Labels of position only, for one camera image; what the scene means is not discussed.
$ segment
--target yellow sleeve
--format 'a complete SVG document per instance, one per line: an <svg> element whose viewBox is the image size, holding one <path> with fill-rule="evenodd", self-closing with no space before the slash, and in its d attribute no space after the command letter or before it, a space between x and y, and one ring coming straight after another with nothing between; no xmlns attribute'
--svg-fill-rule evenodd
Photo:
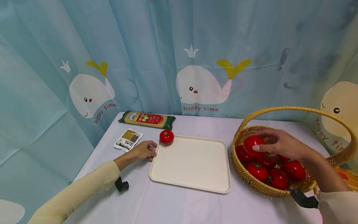
<svg viewBox="0 0 358 224"><path fill-rule="evenodd" d="M356 224L358 222L358 192L320 192L318 209L326 224Z"/></svg>
<svg viewBox="0 0 358 224"><path fill-rule="evenodd" d="M120 171L114 161L73 182L42 205L28 224L62 224L67 217L93 195L108 190L118 179Z"/></svg>

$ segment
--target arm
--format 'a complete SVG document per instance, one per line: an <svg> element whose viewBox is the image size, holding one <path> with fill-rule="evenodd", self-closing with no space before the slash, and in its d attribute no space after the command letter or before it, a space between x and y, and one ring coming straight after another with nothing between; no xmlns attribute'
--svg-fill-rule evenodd
<svg viewBox="0 0 358 224"><path fill-rule="evenodd" d="M259 152L273 152L290 159L302 161L307 166L322 192L350 191L331 164L317 151L300 142L283 130L265 129L256 133L263 138L271 137L267 145L253 146Z"/></svg>
<svg viewBox="0 0 358 224"><path fill-rule="evenodd" d="M255 135L270 137L271 140L267 145L253 146L252 149L270 151L305 163L321 189L317 196L318 209L326 224L357 223L358 192L350 190L321 154L282 130L263 130Z"/></svg>
<svg viewBox="0 0 358 224"><path fill-rule="evenodd" d="M96 170L73 182L42 205L28 223L62 224L90 197L108 190L118 179L120 171L129 164L145 158L152 161L156 156L154 149L156 146L153 141L143 141L115 160L99 165Z"/></svg>
<svg viewBox="0 0 358 224"><path fill-rule="evenodd" d="M312 172L322 192L351 191L332 165L318 152L313 150L302 162Z"/></svg>

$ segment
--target cartoon whale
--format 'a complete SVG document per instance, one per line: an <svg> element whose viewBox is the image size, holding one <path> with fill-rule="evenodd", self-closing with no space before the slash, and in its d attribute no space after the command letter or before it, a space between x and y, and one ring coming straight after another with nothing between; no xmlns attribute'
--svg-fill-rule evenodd
<svg viewBox="0 0 358 224"><path fill-rule="evenodd" d="M114 98L115 92L106 76L106 62L102 62L101 67L93 61L87 62L87 65L97 68L105 77L106 84L93 76L78 74L69 86L69 94L78 112L85 118L91 118L104 102Z"/></svg>
<svg viewBox="0 0 358 224"><path fill-rule="evenodd" d="M1 223L16 224L22 219L24 214L25 208L22 205L0 199Z"/></svg>
<svg viewBox="0 0 358 224"><path fill-rule="evenodd" d="M330 88L321 102L321 110L334 114L347 122L358 132L358 85L352 82L338 82ZM322 116L323 127L331 134L350 141L349 132L337 121Z"/></svg>
<svg viewBox="0 0 358 224"><path fill-rule="evenodd" d="M217 64L228 76L223 88L207 69L196 65L185 67L176 76L176 89L180 101L186 104L220 104L226 101L230 94L232 79L250 63L251 60L245 60L233 67L227 60L218 60Z"/></svg>

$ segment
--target basket handle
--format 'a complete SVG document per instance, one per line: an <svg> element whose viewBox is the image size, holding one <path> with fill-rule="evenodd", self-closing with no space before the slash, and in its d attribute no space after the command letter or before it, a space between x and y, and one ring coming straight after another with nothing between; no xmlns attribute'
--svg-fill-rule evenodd
<svg viewBox="0 0 358 224"><path fill-rule="evenodd" d="M350 134L351 141L350 141L349 145L344 150L342 150L334 155L331 155L330 157L327 158L327 160L332 165L340 166L340 165L344 164L346 161L353 159L354 155L357 152L357 136L355 134L355 131L345 121L343 121L339 117L337 117L333 114L330 114L328 112L314 109L314 108L306 108L306 107L299 107L299 106L279 106L279 107L271 107L271 108L261 109L256 112L253 112L250 115L248 115L247 117L245 117L245 119L242 121L237 132L241 133L242 130L244 129L244 127L247 125L247 123L249 123L255 117L260 116L261 114L265 114L265 113L277 111L277 110L300 110L300 111L313 112L313 113L320 114L320 115L329 117L329 118L337 121L338 123L340 123L347 129L347 131Z"/></svg>

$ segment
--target black clip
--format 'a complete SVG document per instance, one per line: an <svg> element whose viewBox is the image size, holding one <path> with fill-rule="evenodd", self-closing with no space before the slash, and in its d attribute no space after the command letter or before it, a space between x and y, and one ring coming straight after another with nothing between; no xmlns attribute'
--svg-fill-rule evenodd
<svg viewBox="0 0 358 224"><path fill-rule="evenodd" d="M126 182L122 182L122 178L119 177L118 180L116 180L116 182L114 183L114 185L116 186L117 190L119 192L123 192L129 189L129 183Z"/></svg>
<svg viewBox="0 0 358 224"><path fill-rule="evenodd" d="M294 189L291 191L291 196L297 202L298 205L304 208L313 209L318 208L318 201L315 196L306 197L302 191Z"/></svg>

